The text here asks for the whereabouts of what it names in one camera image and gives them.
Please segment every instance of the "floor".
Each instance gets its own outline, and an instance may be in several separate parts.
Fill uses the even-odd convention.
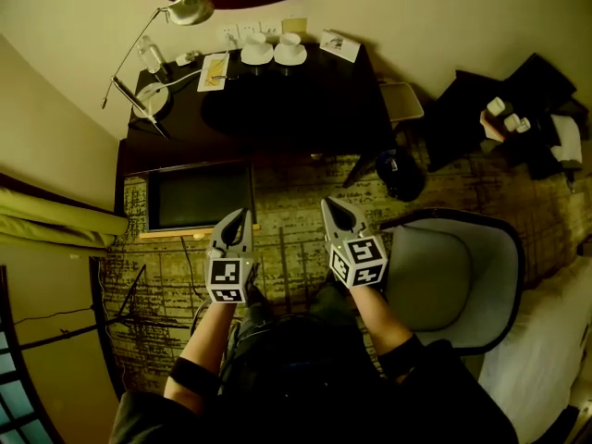
[[[401,142],[426,170],[424,146],[409,135]],[[425,189],[412,203],[389,198],[376,172],[362,176],[349,189],[341,183],[355,156],[310,157],[285,164],[255,167],[257,222],[254,249],[261,267],[257,285],[276,312],[306,308],[327,272],[324,230],[319,208],[328,195],[360,205],[370,223],[395,218],[426,207],[448,207],[506,220],[520,234],[526,253],[525,281],[534,286],[544,276],[571,263],[575,246],[592,231],[592,178],[576,181],[571,192],[562,175],[542,181],[529,178],[525,166],[508,169],[494,154],[472,154],[429,174]],[[126,236],[117,239],[102,262],[100,277],[105,310],[113,317],[143,265],[134,312],[144,322],[109,328],[113,352],[127,389],[159,391],[175,358],[189,338],[186,327],[202,299],[206,240],[186,237],[191,272],[180,238],[138,240],[145,231],[146,189],[140,178],[126,180],[125,210],[130,219]],[[238,308],[236,320],[242,316]],[[367,334],[366,345],[373,353]]]

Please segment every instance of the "cup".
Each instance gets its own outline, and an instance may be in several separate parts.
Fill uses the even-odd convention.
[[[247,52],[255,57],[261,57],[267,51],[267,39],[262,33],[253,33],[247,36],[246,46]]]
[[[284,56],[295,57],[298,54],[300,41],[300,36],[298,36],[296,33],[282,34],[279,38],[279,43],[282,46],[282,52]]]

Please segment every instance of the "person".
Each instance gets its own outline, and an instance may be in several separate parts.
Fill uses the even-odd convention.
[[[111,442],[518,442],[449,342],[422,345],[372,287],[349,293],[386,377],[366,352],[340,283],[329,278],[308,314],[280,318],[251,287],[230,344],[236,305],[215,302],[173,367],[164,395],[123,395]]]

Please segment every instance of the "beige wall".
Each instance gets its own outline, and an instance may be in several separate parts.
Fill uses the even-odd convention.
[[[117,141],[0,37],[0,171],[90,204],[113,206]],[[92,304],[88,259],[0,244],[15,321]],[[26,343],[94,324],[93,312],[17,325]],[[67,443],[104,443],[117,409],[96,332],[24,352]]]
[[[100,102],[109,76],[136,33],[163,0],[0,0],[7,39],[84,112],[118,138],[125,136],[126,101]],[[455,68],[505,78],[537,51],[578,86],[592,106],[592,0],[289,0],[248,10],[217,11],[200,27],[167,26],[150,34],[164,54],[221,49],[222,22],[309,18],[311,33],[344,31],[374,43],[378,57],[405,79],[439,95]],[[123,72],[135,84],[140,64]]]

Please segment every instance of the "dark wooden table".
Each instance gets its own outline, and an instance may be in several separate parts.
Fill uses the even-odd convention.
[[[285,154],[369,154],[393,144],[389,115],[368,54],[355,63],[306,45],[298,67],[275,62],[253,68],[230,52],[226,88],[197,92],[199,74],[171,86],[169,107],[158,117],[171,139],[132,117],[120,147],[124,176],[166,167]],[[171,64],[171,79],[200,68]],[[153,76],[142,71],[138,90]]]

